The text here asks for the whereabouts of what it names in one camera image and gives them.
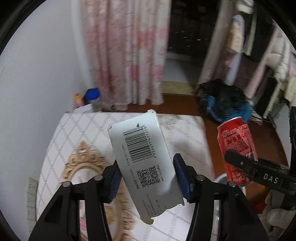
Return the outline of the red cola can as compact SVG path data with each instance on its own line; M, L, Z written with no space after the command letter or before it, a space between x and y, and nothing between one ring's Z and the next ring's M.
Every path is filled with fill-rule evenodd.
M217 140L222 155L228 150L234 150L250 159L258 160L248 124L240 116L225 121L217 127L217 130ZM227 162L224 163L224 166L229 181L235 182L238 186L245 186L251 183L247 175L238 167Z

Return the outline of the white barcode QR box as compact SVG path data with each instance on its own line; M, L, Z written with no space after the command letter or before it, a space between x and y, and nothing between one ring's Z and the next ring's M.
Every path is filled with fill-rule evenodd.
M144 223L151 225L155 217L184 203L154 110L110 125L108 134L123 180Z

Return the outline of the white round trash bin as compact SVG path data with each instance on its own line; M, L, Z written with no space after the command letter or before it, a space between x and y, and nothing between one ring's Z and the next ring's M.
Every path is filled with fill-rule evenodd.
M248 208L246 190L228 181L226 174L220 175L214 183L221 188L221 196L214 201L214 240L241 240L239 234L243 232L245 223L243 214Z

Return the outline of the blue and black clothes pile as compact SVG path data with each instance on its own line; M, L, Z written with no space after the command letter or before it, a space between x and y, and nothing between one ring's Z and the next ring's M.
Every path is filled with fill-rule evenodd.
M199 84L195 96L201 111L209 114L216 122L223 123L241 117L248 123L252 118L253 109L243 91L225 84L221 79Z

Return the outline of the blue lid jar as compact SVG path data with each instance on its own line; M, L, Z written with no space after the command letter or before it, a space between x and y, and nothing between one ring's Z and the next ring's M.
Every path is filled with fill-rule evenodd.
M85 99L88 103L92 104L94 112L100 112L103 110L101 95L98 88L88 89L85 94Z

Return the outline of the pink floral curtain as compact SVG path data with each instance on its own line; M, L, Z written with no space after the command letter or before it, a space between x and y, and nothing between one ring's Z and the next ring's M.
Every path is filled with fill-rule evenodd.
M104 108L162 104L171 1L82 1L82 13Z

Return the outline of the white wall power socket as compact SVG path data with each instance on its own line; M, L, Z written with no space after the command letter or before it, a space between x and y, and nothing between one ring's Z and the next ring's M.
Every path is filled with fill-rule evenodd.
M38 181L28 178L26 191L27 219L36 221L36 201L37 201Z

